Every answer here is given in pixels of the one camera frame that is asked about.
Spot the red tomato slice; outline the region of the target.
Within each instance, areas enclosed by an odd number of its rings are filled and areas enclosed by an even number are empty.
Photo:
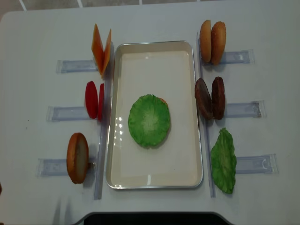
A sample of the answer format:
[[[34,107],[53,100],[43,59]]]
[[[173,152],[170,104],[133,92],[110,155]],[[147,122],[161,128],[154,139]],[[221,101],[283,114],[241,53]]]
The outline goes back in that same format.
[[[98,121],[101,121],[103,117],[104,93],[105,93],[105,84],[102,83],[100,85],[100,91],[99,91],[98,114],[97,114]]]
[[[88,82],[86,85],[85,105],[89,117],[95,119],[98,114],[98,93],[93,81]]]

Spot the green lettuce leaf on bun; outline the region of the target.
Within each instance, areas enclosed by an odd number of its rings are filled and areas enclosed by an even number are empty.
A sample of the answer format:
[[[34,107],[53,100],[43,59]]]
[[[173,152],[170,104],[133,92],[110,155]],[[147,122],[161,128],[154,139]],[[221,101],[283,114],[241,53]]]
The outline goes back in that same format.
[[[127,123],[130,135],[138,145],[157,147],[170,129],[168,104],[152,94],[141,96],[133,103]]]

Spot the left brown meat patty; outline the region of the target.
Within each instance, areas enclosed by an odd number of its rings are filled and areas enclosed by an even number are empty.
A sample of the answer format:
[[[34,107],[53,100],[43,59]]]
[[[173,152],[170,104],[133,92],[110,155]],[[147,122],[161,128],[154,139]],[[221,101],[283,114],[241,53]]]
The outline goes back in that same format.
[[[202,78],[199,78],[195,83],[195,98],[201,115],[207,120],[213,119],[211,97]]]

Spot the brown meat patty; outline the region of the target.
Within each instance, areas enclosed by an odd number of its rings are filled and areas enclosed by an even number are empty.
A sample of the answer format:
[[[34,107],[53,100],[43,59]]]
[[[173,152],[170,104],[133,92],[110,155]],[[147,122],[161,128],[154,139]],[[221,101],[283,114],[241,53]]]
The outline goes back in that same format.
[[[225,87],[221,77],[214,79],[211,94],[214,119],[221,120],[225,112]]]
[[[211,97],[202,78],[199,78],[195,83],[195,98],[201,115],[207,120],[213,119]]]

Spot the right brown meat patty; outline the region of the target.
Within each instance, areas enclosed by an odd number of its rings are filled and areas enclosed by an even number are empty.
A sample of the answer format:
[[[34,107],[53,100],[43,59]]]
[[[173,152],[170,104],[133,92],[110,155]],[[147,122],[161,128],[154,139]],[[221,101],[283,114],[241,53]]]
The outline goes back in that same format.
[[[214,79],[211,94],[214,119],[221,120],[225,112],[225,87],[221,77]]]

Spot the right orange cheese slice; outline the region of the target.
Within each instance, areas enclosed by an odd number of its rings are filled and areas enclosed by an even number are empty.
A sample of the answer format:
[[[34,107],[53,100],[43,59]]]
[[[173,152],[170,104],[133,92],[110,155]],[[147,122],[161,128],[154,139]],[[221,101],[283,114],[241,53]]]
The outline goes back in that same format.
[[[103,62],[102,62],[102,67],[100,69],[100,74],[102,79],[105,76],[105,70],[106,67],[108,65],[108,62],[110,60],[110,49],[111,49],[111,30],[109,31],[107,40],[106,40],[106,44],[105,44],[105,49],[104,49],[104,53],[103,53]]]

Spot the orange cheese slice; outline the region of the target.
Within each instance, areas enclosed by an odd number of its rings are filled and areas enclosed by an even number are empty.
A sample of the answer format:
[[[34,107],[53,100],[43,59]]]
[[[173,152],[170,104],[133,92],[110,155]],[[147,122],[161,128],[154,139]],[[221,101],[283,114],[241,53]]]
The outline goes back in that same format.
[[[105,54],[104,54],[104,48],[103,48],[99,30],[98,30],[98,26],[96,24],[94,25],[91,50],[92,50],[96,65],[98,67],[99,73],[100,73],[101,77],[103,77],[103,63],[104,63]]]
[[[100,74],[102,79],[105,76],[105,70],[106,67],[108,65],[108,62],[110,60],[110,49],[111,49],[111,30],[109,31],[107,40],[106,40],[106,44],[105,44],[105,49],[104,49],[104,53],[103,53],[103,62],[102,62],[102,67],[100,69]]]

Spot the left orange cheese slice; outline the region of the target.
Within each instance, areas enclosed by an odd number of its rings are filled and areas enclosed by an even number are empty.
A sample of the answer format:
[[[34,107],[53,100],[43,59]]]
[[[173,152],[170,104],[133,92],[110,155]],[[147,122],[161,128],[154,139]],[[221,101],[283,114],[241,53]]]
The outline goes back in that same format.
[[[99,30],[98,30],[98,26],[96,24],[94,25],[91,50],[92,50],[96,65],[98,67],[99,73],[100,73],[101,77],[103,77],[103,63],[104,63],[105,54],[104,54],[104,48],[103,48]]]

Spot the standing green lettuce leaf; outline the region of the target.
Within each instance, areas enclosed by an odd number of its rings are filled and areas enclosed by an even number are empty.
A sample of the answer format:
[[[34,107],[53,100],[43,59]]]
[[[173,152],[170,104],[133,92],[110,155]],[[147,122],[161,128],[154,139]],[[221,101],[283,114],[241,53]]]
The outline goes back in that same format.
[[[232,194],[236,183],[235,147],[232,135],[226,128],[219,131],[219,136],[211,153],[212,178],[214,184],[224,193]]]

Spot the bread bun slice lower left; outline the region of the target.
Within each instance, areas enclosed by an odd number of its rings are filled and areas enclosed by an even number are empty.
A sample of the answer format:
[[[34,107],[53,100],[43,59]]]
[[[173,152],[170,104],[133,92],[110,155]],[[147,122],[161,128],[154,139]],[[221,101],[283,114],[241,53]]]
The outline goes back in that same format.
[[[89,147],[82,133],[74,133],[67,147],[67,172],[74,184],[82,184],[89,164]]]

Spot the white rectangular metal tray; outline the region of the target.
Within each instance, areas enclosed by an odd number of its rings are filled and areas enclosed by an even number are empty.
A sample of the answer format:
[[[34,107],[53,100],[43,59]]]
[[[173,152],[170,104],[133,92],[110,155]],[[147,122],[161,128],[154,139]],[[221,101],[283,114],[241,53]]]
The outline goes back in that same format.
[[[110,188],[194,188],[203,179],[199,117],[194,97],[194,52],[187,41],[122,44],[114,57],[107,137]],[[169,107],[170,129],[153,148],[130,135],[128,116],[139,97],[152,94]]]

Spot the left bun slice upper right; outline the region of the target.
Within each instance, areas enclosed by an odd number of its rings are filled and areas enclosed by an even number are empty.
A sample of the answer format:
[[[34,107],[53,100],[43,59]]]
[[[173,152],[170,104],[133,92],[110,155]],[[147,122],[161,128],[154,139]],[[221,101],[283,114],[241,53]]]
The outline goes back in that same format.
[[[203,22],[200,28],[200,53],[202,60],[206,63],[211,59],[211,23],[210,20]]]

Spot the right clear acrylic rack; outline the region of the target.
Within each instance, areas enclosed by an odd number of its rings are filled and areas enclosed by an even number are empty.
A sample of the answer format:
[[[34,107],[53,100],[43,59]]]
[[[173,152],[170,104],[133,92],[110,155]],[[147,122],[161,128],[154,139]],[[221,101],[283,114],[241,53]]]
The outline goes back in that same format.
[[[249,64],[255,63],[254,51],[252,49],[239,52],[224,52],[221,64]],[[266,117],[264,101],[252,101],[248,103],[229,103],[225,107],[225,118],[263,118]],[[210,137],[209,122],[205,120],[204,139],[206,148],[206,158],[208,166],[208,179],[211,198],[216,197],[215,184],[212,178],[212,168],[210,160]],[[252,157],[237,158],[237,174],[272,174],[278,173],[276,154],[268,154]]]

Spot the clear acrylic rack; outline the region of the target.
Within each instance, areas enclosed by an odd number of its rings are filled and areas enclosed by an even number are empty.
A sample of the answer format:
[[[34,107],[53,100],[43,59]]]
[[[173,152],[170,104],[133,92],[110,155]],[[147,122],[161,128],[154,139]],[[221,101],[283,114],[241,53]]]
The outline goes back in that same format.
[[[252,49],[239,52],[224,52],[221,64],[249,64],[255,63],[254,51]],[[252,101],[248,103],[229,103],[225,107],[225,118],[263,118],[266,117],[264,101]],[[208,166],[208,179],[211,198],[216,197],[215,184],[212,178],[212,168],[210,160],[210,137],[209,122],[205,120],[204,139],[206,148],[206,158]],[[272,174],[278,173],[276,154],[268,154],[252,157],[237,158],[237,174]]]
[[[107,147],[107,137],[110,122],[111,112],[111,90],[113,82],[113,67],[114,60],[110,59],[107,69],[105,71],[104,79],[104,108],[103,119],[99,123],[99,148],[95,157],[90,158],[89,173],[95,174],[95,190],[94,199],[102,198],[103,189],[103,176],[105,164],[105,152]],[[72,73],[72,72],[94,72],[97,70],[96,64],[93,60],[59,60],[57,63],[57,73]],[[89,120],[87,110],[84,106],[76,107],[48,107],[46,120],[48,122],[61,122],[61,121],[80,121]],[[66,176],[67,163],[66,159],[39,159],[37,166],[37,176]]]

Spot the left clear acrylic rack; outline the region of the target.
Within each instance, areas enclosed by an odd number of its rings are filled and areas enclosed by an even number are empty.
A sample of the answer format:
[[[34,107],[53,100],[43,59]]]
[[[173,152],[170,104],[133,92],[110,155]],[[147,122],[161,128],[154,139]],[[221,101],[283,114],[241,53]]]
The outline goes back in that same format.
[[[90,158],[89,173],[95,174],[95,190],[94,199],[102,198],[103,189],[103,176],[105,164],[105,152],[107,147],[107,137],[110,122],[111,112],[111,90],[113,82],[113,67],[114,60],[110,59],[107,69],[105,71],[104,79],[104,108],[103,119],[99,123],[99,148],[95,157]],[[57,63],[57,73],[72,73],[72,72],[94,72],[97,70],[96,64],[93,60],[59,60]],[[89,120],[87,110],[84,106],[76,107],[48,107],[46,120],[48,122],[61,122],[61,121],[80,121]],[[37,166],[37,176],[66,176],[67,163],[66,159],[39,159]]]

